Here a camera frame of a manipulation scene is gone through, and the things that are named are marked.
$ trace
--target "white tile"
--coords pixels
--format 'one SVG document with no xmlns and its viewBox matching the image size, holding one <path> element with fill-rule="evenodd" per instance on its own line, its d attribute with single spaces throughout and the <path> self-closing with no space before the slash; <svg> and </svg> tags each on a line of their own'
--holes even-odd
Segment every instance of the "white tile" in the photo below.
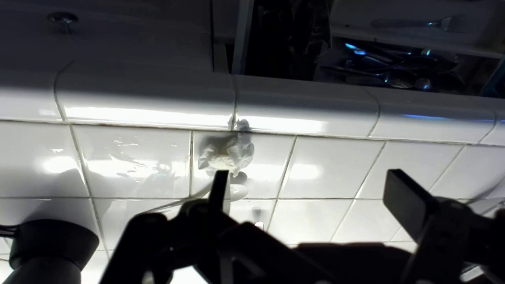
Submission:
<svg viewBox="0 0 505 284">
<path fill-rule="evenodd" d="M 476 215 L 483 217 L 494 217 L 494 214 L 502 207 L 503 200 L 486 200 L 486 201 L 475 201 L 468 204 L 468 207 Z"/>
<path fill-rule="evenodd" d="M 479 143 L 494 114 L 479 99 L 366 89 L 380 103 L 380 119 L 369 138 L 432 143 Z"/>
<path fill-rule="evenodd" d="M 1 121 L 61 122 L 52 86 L 68 62 L 15 53 L 3 53 L 0 62 Z"/>
<path fill-rule="evenodd" d="M 80 272 L 82 284 L 99 284 L 101 277 L 104 275 L 109 266 L 109 258 L 105 252 L 94 252 L 88 264 Z"/>
<path fill-rule="evenodd" d="M 69 122 L 192 130 L 229 130 L 235 102 L 227 75 L 143 69 L 94 75 L 79 65 L 60 78 L 56 97 Z"/>
<path fill-rule="evenodd" d="M 494 189 L 492 195 L 483 196 L 483 200 L 505 198 L 503 160 L 505 149 L 465 147 L 432 187 L 431 195 L 473 200 Z"/>
<path fill-rule="evenodd" d="M 170 284 L 206 284 L 206 282 L 192 267 L 186 267 L 173 272 Z"/>
<path fill-rule="evenodd" d="M 397 228 L 382 201 L 355 201 L 333 242 L 388 242 Z"/>
<path fill-rule="evenodd" d="M 382 143 L 298 140 L 281 198 L 355 198 Z"/>
<path fill-rule="evenodd" d="M 75 127 L 93 198 L 186 198 L 186 132 Z"/>
<path fill-rule="evenodd" d="M 213 171 L 208 168 L 200 170 L 200 159 L 205 154 L 205 149 L 210 146 L 217 152 L 233 152 L 230 147 L 224 147 L 229 138 L 235 138 L 236 135 L 217 135 L 217 133 L 194 133 L 192 143 L 192 192 L 200 192 L 205 187 L 211 185 Z M 279 136 L 258 136 L 258 135 L 246 135 L 251 138 L 254 146 L 254 155 L 251 165 L 247 165 L 243 173 L 247 176 L 246 182 L 233 182 L 232 192 L 235 185 L 243 185 L 240 192 L 244 192 L 246 198 L 276 198 L 282 173 L 287 165 L 287 157 L 290 154 L 293 138 L 279 138 Z"/>
<path fill-rule="evenodd" d="M 15 226 L 34 220 L 74 223 L 99 237 L 90 200 L 0 200 L 0 225 Z"/>
<path fill-rule="evenodd" d="M 367 174 L 358 200 L 382 200 L 389 170 L 402 170 L 429 190 L 460 151 L 460 146 L 388 143 Z"/>
<path fill-rule="evenodd" d="M 9 255 L 11 252 L 11 239 L 0 239 L 0 255 Z"/>
<path fill-rule="evenodd" d="M 366 138 L 377 103 L 356 86 L 236 76 L 236 119 L 252 132 Z"/>
<path fill-rule="evenodd" d="M 83 198 L 68 127 L 0 124 L 0 198 Z"/>
<path fill-rule="evenodd" d="M 389 244 L 404 244 L 413 242 L 404 228 L 397 228 L 393 237 L 388 241 Z"/>
<path fill-rule="evenodd" d="M 0 255 L 0 282 L 3 283 L 11 274 L 9 255 Z"/>
<path fill-rule="evenodd" d="M 388 244 L 388 247 L 404 250 L 404 252 L 407 252 L 410 255 L 413 255 L 415 250 L 416 250 L 416 244 L 413 244 L 413 242 Z"/>
<path fill-rule="evenodd" d="M 505 146 L 505 103 L 503 100 L 494 100 L 495 105 L 495 127 L 492 132 L 481 141 L 481 144 L 490 144 L 490 146 Z"/>
<path fill-rule="evenodd" d="M 230 217 L 236 223 L 252 223 L 260 230 L 266 230 L 273 212 L 274 201 L 241 200 L 230 204 Z"/>
<path fill-rule="evenodd" d="M 330 242 L 350 201 L 279 201 L 268 233 L 285 245 Z"/>
<path fill-rule="evenodd" d="M 169 204 L 169 200 L 96 200 L 94 207 L 104 234 L 104 247 L 113 252 L 131 218 L 154 207 Z M 180 207 L 167 209 L 167 220 L 176 217 Z"/>
</svg>

